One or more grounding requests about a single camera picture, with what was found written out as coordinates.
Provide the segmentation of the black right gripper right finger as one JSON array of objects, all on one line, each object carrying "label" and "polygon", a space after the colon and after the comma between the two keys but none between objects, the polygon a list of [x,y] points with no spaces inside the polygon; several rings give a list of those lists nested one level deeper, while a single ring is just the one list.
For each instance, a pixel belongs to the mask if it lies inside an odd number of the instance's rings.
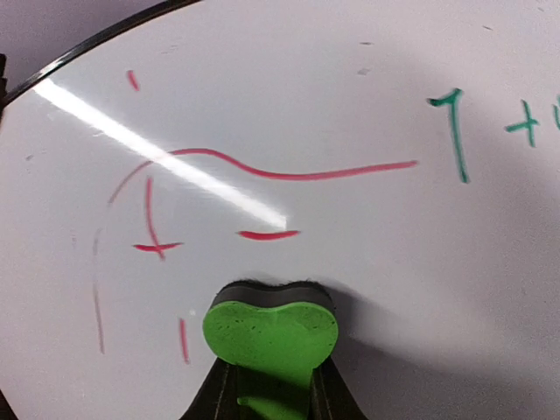
[{"label": "black right gripper right finger", "polygon": [[312,420],[367,420],[339,370],[328,357],[312,372],[310,408]]}]

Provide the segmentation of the green bone-shaped eraser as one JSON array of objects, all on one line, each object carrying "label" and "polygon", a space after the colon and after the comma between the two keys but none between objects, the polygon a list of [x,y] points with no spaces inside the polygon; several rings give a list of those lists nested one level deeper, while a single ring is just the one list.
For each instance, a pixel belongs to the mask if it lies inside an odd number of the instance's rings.
[{"label": "green bone-shaped eraser", "polygon": [[202,322],[215,356],[237,373],[243,419],[306,419],[313,370],[339,337],[333,300],[311,281],[224,286]]}]

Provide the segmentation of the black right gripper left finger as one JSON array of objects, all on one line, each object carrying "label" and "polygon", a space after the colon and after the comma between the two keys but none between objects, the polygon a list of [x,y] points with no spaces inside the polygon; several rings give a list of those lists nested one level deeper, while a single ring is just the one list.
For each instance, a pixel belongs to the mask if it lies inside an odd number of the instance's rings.
[{"label": "black right gripper left finger", "polygon": [[179,420],[239,420],[237,367],[217,358]]}]

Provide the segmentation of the white whiteboard with black frame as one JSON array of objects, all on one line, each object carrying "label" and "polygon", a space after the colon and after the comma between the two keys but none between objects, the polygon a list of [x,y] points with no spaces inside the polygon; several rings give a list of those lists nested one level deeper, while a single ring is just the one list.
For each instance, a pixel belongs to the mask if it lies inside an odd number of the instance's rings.
[{"label": "white whiteboard with black frame", "polygon": [[161,3],[7,96],[17,417],[180,417],[244,278],[330,291],[372,419],[558,418],[558,2]]}]

